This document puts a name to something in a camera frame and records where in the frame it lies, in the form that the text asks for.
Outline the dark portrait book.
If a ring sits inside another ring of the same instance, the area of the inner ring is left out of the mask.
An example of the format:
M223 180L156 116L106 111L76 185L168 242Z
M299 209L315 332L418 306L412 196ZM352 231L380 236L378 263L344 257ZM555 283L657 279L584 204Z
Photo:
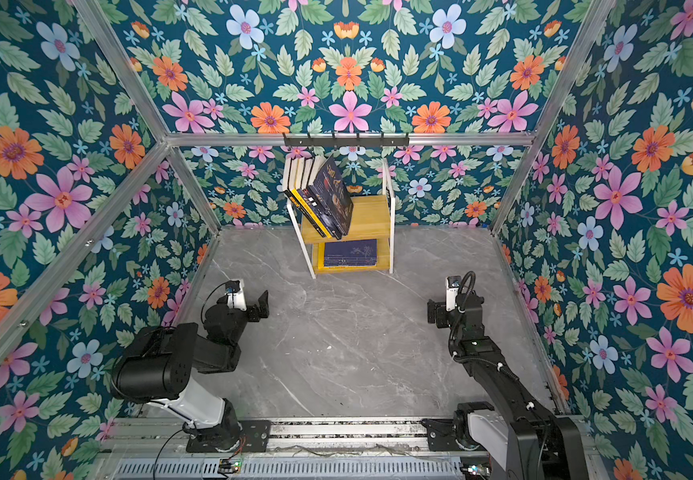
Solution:
M294 189L292 192L298 195L298 203L302 206L302 211L308 216L308 220L312 223L312 227L322 238L342 239L342 232L336 226L336 220L328 211L326 206L322 205L322 201L314 194L314 180L320 168L324 166L326 157L316 156L298 160L296 173L294 174Z
M326 163L320 168L320 173L316 178L314 190L324 196L324 202L330 207L330 212L336 218L338 227L342 231L342 237L347 236L352 225L354 203L346 184L344 184L342 170L336 165L334 157L326 157Z

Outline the yellow cartoon cover book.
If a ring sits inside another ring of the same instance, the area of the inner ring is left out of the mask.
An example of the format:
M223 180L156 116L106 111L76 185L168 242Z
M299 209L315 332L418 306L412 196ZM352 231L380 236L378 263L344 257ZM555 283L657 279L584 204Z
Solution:
M291 159L286 186L288 186L288 192L292 196L292 203L302 211L316 233L322 238L332 239L334 238L332 231L324 225L324 221L318 216L318 202L308 200L310 196L304 192L304 186L308 182L308 174L312 171L312 166L314 166L312 158Z

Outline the black book white characters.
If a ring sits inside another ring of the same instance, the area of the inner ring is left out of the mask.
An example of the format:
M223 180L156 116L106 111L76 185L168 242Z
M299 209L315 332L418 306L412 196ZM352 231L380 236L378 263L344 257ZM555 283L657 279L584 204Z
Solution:
M330 207L324 202L324 196L316 193L314 186L316 186L316 178L320 173L320 168L326 163L326 157L319 155L312 160L312 165L308 168L308 173L304 176L304 193L306 193L306 200L310 204L310 209L312 209L312 216L318 218L320 223L322 223L322 228L326 229L328 233L328 238L341 240L342 231L338 227L338 222L336 218L330 212Z

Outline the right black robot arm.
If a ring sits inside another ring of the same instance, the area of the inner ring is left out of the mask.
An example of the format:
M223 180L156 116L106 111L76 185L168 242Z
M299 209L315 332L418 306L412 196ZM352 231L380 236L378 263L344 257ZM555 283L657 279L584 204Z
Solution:
M462 449L484 448L483 466L466 466L468 479L589 479L584 439L569 416L546 408L512 372L502 349L488 336L483 300L473 295L461 306L430 300L427 320L449 332L452 360L488 394L488 402L461 403L452 428Z

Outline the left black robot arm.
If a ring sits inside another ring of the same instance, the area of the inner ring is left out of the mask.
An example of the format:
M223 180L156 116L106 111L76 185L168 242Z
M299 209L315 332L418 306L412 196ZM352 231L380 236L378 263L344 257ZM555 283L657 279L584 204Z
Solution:
M246 326L270 316L268 292L252 305L240 282L230 282L202 322L146 327L134 336L112 372L112 395L164 410L182 421L190 451L238 451L248 434L230 400L216 396L194 373L232 373L240 364Z

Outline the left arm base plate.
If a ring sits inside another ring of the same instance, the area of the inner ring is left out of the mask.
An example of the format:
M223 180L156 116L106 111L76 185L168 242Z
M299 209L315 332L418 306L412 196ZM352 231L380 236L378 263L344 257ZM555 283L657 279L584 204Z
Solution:
M266 452L272 422L242 420L227 426L187 429L188 453L262 453Z

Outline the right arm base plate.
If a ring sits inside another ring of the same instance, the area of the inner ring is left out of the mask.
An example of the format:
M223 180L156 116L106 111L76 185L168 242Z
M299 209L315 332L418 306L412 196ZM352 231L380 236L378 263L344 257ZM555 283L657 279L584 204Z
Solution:
M425 418L421 424L426 429L428 448L432 452L473 449L472 442L464 440L458 434L456 424L452 419Z

